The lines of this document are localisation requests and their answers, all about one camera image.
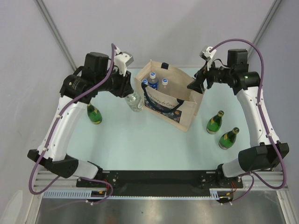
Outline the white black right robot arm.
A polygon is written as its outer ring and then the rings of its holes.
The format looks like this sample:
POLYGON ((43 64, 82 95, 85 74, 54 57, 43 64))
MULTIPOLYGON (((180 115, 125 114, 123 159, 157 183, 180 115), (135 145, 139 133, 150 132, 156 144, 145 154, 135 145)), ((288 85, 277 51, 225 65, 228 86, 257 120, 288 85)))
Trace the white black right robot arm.
POLYGON ((208 89, 213 83, 227 84, 241 104, 249 130, 250 148, 240 151, 235 160, 218 166, 220 173, 216 174, 215 181, 220 187, 227 187, 232 177, 281 165, 289 153, 289 146, 280 141, 271 125, 260 88, 261 78, 257 72, 249 71, 247 50, 230 49, 226 67, 215 66, 215 53, 212 47, 201 51, 200 57, 206 63, 187 87, 204 93, 204 81, 208 89))

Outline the blue label water bottle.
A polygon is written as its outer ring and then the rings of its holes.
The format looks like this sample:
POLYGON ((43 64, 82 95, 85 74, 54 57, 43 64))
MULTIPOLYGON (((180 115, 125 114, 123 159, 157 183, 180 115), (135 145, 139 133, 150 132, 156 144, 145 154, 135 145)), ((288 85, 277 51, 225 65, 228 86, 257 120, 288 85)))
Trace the blue label water bottle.
POLYGON ((148 80, 148 86, 150 86, 151 88, 153 88, 155 90, 158 90, 159 81, 158 81, 158 78, 157 78, 155 72, 151 72, 149 74, 147 80, 148 80))

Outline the clear glass Chang bottle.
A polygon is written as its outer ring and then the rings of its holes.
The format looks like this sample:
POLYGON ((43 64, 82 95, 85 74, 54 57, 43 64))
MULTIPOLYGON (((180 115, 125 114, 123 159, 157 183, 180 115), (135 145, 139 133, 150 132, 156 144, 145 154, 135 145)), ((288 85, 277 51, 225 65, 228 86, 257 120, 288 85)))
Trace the clear glass Chang bottle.
POLYGON ((127 95, 125 100, 130 107, 130 109, 134 112, 141 112, 143 109, 143 100, 138 92, 134 91, 133 93, 127 95))

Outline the clear plastic bottle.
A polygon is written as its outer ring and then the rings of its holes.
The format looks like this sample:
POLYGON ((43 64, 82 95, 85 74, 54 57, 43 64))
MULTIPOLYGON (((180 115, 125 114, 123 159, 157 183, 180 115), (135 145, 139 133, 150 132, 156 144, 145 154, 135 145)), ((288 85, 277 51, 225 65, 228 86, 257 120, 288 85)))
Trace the clear plastic bottle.
POLYGON ((168 83, 169 81, 167 78, 162 79, 162 86, 161 86, 162 90, 166 90, 168 88, 168 83))

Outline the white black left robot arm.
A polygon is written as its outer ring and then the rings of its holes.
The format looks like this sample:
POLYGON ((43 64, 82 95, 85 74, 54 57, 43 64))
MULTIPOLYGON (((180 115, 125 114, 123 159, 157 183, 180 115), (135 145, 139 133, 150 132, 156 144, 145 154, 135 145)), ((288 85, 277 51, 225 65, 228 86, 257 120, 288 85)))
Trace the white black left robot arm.
POLYGON ((38 149, 29 150, 28 158, 60 177, 84 177, 92 186, 101 185, 100 168, 69 156, 67 147, 78 119, 98 92, 108 91, 120 98, 133 93, 127 70, 133 60, 130 53, 119 50, 111 57, 88 53, 84 66, 64 80, 51 127, 38 149))

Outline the beige canvas tote bag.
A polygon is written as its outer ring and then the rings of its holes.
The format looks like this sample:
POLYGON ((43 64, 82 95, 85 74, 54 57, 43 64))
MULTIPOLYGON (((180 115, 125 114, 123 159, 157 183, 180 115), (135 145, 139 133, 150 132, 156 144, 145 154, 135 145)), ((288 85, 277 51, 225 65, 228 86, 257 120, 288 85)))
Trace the beige canvas tote bag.
POLYGON ((197 116, 203 99, 203 94, 187 88, 193 80, 179 68, 152 60, 134 77, 135 88, 143 97, 145 108, 184 132, 197 116), (158 90, 142 87, 142 80, 151 72, 158 78, 158 90), (166 90, 161 88, 163 78, 169 81, 166 90))

